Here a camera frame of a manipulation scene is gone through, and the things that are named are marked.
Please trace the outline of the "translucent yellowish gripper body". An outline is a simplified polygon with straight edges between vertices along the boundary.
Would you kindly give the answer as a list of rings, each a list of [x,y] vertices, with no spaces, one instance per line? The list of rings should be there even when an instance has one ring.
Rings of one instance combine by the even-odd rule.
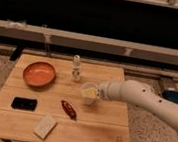
[[[96,101],[98,97],[98,86],[93,82],[86,82],[82,85],[80,92],[81,96],[84,99],[84,104],[90,105]]]

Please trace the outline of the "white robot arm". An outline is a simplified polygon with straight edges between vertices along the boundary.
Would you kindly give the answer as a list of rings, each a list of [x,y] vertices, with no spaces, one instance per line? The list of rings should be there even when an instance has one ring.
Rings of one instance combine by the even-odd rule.
[[[99,84],[87,82],[80,89],[81,96],[89,103],[96,98],[106,101],[124,101],[156,115],[178,132],[178,104],[159,97],[151,86],[139,81],[104,81]]]

